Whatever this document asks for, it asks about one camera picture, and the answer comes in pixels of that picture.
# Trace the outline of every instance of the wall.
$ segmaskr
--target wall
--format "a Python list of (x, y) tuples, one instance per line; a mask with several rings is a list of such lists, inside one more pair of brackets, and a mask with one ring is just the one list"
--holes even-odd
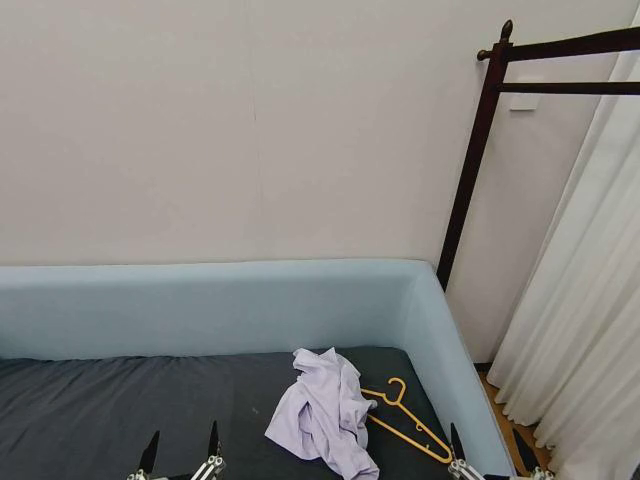
[[(484, 66), (636, 0), (0, 3), (0, 263), (436, 262)], [(610, 58), (536, 65), (605, 79)], [(496, 119), (449, 299), (490, 358), (594, 99)]]

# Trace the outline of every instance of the sheer curtain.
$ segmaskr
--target sheer curtain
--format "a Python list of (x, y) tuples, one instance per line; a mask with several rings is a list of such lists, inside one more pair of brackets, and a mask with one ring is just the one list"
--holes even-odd
[[(640, 81), (637, 54), (621, 54), (611, 80)], [(640, 98), (600, 102), (488, 380), (511, 419), (540, 422), (538, 446), (554, 447), (559, 478), (631, 478), (640, 463)]]

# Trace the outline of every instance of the mattress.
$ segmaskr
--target mattress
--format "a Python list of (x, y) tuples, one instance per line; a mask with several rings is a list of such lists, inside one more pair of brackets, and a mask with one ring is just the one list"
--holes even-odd
[[(404, 351), (358, 347), (338, 352), (360, 370), (362, 387), (395, 398), (387, 380), (404, 379), (403, 403), (446, 440)], [(299, 460), (264, 437), (280, 397), (296, 380), (292, 361), (291, 353), (2, 360), (0, 478), (126, 478), (155, 430), (161, 436), (153, 476), (184, 474), (205, 459), (214, 419), (228, 464), (223, 478), (340, 478), (322, 460)], [(381, 405), (376, 416), (429, 443), (399, 409)], [(449, 478), (445, 465), (372, 422), (367, 427), (368, 451), (380, 478)]]

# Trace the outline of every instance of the plastic clothes hanger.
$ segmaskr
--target plastic clothes hanger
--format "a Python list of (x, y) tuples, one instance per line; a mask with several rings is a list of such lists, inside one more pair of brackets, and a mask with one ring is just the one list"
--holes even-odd
[(424, 453), (426, 453), (427, 455), (433, 457), (434, 459), (436, 459), (439, 462), (442, 463), (451, 463), (451, 461), (453, 460), (453, 456), (451, 454), (451, 449), (449, 448), (449, 446), (444, 443), (442, 440), (440, 440), (435, 433), (433, 433), (431, 430), (429, 430), (429, 428), (422, 423), (420, 420), (418, 420), (418, 418), (416, 418), (416, 416), (411, 413), (409, 411), (409, 409), (407, 407), (405, 407), (402, 404), (402, 397), (404, 397), (404, 393), (407, 390), (407, 384), (404, 383), (404, 380), (402, 380), (401, 378), (398, 377), (393, 377), (390, 378), (389, 381), (387, 382), (389, 385), (391, 385), (392, 383), (399, 383), (401, 385), (401, 389), (400, 389), (400, 393), (398, 394), (398, 398), (396, 400), (389, 400), (389, 398), (387, 397), (387, 395), (385, 393), (381, 393), (381, 392), (376, 392), (374, 390), (368, 390), (366, 388), (361, 388), (360, 391), (362, 393), (366, 393), (367, 395), (373, 395), (374, 397), (380, 397), (384, 400), (384, 402), (387, 405), (390, 405), (392, 407), (398, 407), (400, 410), (402, 410), (405, 415), (407, 415), (411, 420), (413, 420), (416, 424), (416, 430), (418, 430), (419, 432), (425, 432), (427, 435), (429, 435), (432, 439), (434, 439), (436, 441), (436, 443), (438, 445), (440, 445), (440, 447), (442, 447), (442, 449), (446, 452), (446, 457), (442, 457), (440, 455), (438, 455), (435, 452), (432, 452), (429, 449), (429, 445), (421, 445), (420, 443), (416, 442), (415, 440), (413, 440), (412, 438), (407, 437), (404, 433), (396, 430), (395, 428), (393, 428), (391, 425), (383, 422), (382, 420), (380, 420), (379, 418), (374, 417), (373, 415), (369, 414), (367, 415), (371, 420), (373, 420), (375, 423), (377, 423), (378, 425), (386, 428), (387, 430), (389, 430), (391, 433), (393, 433), (394, 435), (400, 437), (402, 440), (404, 440), (405, 442), (410, 443), (411, 445), (413, 445), (414, 447), (416, 447), (417, 449), (423, 451)]

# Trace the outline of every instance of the crumpled white shirt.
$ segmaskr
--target crumpled white shirt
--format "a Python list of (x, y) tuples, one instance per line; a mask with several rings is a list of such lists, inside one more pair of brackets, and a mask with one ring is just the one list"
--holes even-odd
[(302, 374), (280, 399), (267, 438), (304, 460), (322, 457), (345, 480), (377, 479), (365, 427), (376, 402), (362, 396), (360, 372), (334, 348), (321, 355), (301, 348), (293, 355)]

